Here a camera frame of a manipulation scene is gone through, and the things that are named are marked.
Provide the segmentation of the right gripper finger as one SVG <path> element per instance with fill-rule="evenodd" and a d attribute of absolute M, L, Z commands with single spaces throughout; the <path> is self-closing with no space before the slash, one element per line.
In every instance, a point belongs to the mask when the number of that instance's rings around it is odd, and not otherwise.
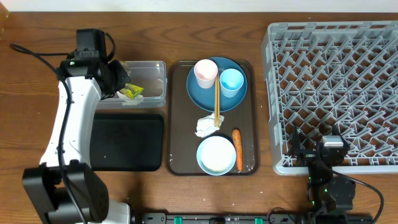
<path fill-rule="evenodd" d="M 300 150 L 300 138 L 298 128 L 296 126 L 294 126 L 292 135 L 292 150 Z"/>
<path fill-rule="evenodd" d="M 332 137 L 333 137 L 333 140 L 332 140 L 333 147 L 349 148 L 349 144 L 344 139 L 344 137 L 341 135 L 337 125 L 334 125 L 332 127 Z"/>

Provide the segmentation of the white tissue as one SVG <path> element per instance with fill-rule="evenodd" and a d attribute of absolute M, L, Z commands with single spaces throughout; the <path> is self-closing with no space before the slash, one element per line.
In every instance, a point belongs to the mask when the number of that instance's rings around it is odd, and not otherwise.
<path fill-rule="evenodd" d="M 118 98 L 122 101 L 123 106 L 135 106 L 140 104 L 144 97 L 142 95 L 137 95 L 135 98 L 131 99 L 126 95 L 123 95 L 121 92 L 117 92 Z"/>
<path fill-rule="evenodd" d="M 219 129 L 220 127 L 215 126 L 215 114 L 212 113 L 198 120 L 195 134 L 200 138 L 205 138 Z"/>

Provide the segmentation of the light blue rice bowl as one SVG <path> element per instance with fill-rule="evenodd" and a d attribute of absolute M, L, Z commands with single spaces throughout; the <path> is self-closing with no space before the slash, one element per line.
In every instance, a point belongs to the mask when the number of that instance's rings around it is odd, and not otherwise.
<path fill-rule="evenodd" d="M 205 173 L 213 176 L 227 174 L 236 163 L 233 143 L 221 136 L 210 136 L 197 148 L 197 163 Z"/>

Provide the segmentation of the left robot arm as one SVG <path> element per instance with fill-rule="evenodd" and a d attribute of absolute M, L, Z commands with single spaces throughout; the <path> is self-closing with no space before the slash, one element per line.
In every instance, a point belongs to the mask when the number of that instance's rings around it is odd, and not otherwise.
<path fill-rule="evenodd" d="M 109 197 L 90 162 L 100 100 L 130 81 L 118 60 L 68 59 L 56 69 L 57 115 L 39 166 L 24 170 L 23 187 L 42 223 L 130 223 L 131 208 Z"/>

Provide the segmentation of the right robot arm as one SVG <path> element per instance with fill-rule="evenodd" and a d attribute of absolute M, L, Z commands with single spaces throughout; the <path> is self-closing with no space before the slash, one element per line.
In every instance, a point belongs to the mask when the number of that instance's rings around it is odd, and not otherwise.
<path fill-rule="evenodd" d="M 300 145 L 298 128 L 292 135 L 292 154 L 298 166 L 308 168 L 307 198 L 313 208 L 302 217 L 302 223 L 347 223 L 345 213 L 353 209 L 356 184 L 333 173 L 348 153 L 349 144 L 332 128 L 313 149 Z"/>

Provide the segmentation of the foil snack wrapper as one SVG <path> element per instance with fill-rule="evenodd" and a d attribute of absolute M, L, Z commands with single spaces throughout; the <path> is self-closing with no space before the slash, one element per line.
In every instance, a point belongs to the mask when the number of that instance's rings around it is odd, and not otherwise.
<path fill-rule="evenodd" d="M 124 88 L 120 89 L 120 93 L 124 96 L 128 97 L 129 99 L 133 100 L 135 97 L 140 95 L 143 92 L 143 88 L 133 85 L 131 83 L 125 84 Z"/>

